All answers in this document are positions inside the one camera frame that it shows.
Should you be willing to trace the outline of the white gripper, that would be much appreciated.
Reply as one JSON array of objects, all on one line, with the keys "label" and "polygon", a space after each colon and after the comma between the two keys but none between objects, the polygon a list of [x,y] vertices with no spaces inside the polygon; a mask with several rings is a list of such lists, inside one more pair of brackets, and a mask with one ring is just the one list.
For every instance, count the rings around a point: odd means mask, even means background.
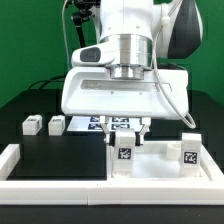
[{"label": "white gripper", "polygon": [[114,79],[115,56],[94,46],[74,51],[62,93],[62,111],[71,116],[101,116],[105,143],[113,146],[115,134],[108,128],[108,117],[141,118],[136,146],[152,119],[178,119],[189,111],[185,70],[145,70],[141,80]]}]

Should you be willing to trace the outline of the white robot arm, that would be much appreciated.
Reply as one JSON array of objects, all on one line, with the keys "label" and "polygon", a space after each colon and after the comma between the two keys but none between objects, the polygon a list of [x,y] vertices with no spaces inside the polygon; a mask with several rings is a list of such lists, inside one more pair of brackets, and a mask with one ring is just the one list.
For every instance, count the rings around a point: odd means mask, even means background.
[{"label": "white robot arm", "polygon": [[195,0],[100,0],[88,6],[97,43],[73,52],[61,108],[70,116],[138,118],[142,142],[153,119],[181,120],[189,114],[186,70],[160,69],[159,58],[183,59],[202,41]]}]

